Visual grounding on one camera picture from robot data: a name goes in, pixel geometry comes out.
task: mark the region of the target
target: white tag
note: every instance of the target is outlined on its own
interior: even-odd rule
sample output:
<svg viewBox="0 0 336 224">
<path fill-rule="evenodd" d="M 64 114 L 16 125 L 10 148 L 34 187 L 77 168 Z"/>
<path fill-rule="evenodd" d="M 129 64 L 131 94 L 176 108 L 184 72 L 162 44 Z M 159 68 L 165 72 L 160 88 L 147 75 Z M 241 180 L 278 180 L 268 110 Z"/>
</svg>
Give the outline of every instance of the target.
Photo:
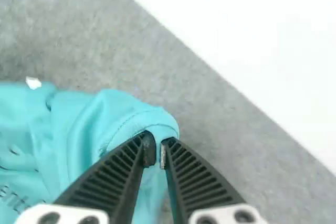
<svg viewBox="0 0 336 224">
<path fill-rule="evenodd" d="M 26 83 L 33 90 L 42 87 L 40 80 L 34 77 L 26 76 Z"/>
</svg>

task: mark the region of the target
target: gray carpet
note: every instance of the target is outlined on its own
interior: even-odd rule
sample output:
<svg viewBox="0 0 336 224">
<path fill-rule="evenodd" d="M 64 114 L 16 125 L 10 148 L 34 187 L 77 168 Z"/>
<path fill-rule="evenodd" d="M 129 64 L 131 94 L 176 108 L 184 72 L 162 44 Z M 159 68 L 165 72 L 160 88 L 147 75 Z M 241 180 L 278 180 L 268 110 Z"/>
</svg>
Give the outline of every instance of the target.
<svg viewBox="0 0 336 224">
<path fill-rule="evenodd" d="M 161 105 L 271 223 L 335 223 L 336 178 L 133 0 L 0 0 L 0 80 L 25 76 Z"/>
</svg>

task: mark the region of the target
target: white wall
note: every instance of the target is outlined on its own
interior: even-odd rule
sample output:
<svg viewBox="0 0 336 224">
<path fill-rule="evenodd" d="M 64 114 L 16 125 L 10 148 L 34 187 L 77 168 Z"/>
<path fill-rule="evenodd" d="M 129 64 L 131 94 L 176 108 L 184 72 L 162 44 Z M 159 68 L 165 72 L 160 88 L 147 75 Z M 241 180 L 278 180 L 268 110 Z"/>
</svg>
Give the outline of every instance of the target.
<svg viewBox="0 0 336 224">
<path fill-rule="evenodd" d="M 136 0 L 336 174 L 336 0 Z"/>
</svg>

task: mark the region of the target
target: screw hole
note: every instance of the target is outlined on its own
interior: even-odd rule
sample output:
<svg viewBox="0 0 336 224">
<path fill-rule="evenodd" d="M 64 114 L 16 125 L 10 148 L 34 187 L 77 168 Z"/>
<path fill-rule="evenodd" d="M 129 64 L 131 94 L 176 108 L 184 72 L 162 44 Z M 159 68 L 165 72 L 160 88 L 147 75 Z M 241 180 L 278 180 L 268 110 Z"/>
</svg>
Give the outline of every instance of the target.
<svg viewBox="0 0 336 224">
<path fill-rule="evenodd" d="M 88 216 L 82 219 L 79 224 L 99 224 L 99 220 L 95 216 Z"/>
<path fill-rule="evenodd" d="M 46 215 L 43 215 L 38 224 L 56 224 L 59 220 L 60 215 L 56 212 L 50 212 Z"/>
<path fill-rule="evenodd" d="M 217 221 L 210 216 L 202 216 L 197 220 L 197 224 L 217 224 Z"/>
<path fill-rule="evenodd" d="M 235 213 L 235 219 L 238 223 L 253 223 L 255 222 L 254 216 L 245 210 L 239 210 Z"/>
</svg>

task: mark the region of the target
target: turquoise shirt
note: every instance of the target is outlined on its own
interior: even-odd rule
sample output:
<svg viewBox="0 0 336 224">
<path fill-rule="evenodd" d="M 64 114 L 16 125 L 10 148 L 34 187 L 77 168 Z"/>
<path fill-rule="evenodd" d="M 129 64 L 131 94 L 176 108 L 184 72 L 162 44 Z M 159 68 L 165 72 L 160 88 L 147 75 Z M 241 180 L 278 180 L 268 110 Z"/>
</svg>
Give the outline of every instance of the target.
<svg viewBox="0 0 336 224">
<path fill-rule="evenodd" d="M 0 84 L 0 224 L 26 208 L 52 203 L 104 153 L 148 130 L 159 144 L 179 137 L 175 119 L 161 107 L 118 90 L 97 94 Z M 157 164 L 145 169 L 133 223 L 154 223 L 167 184 Z"/>
</svg>

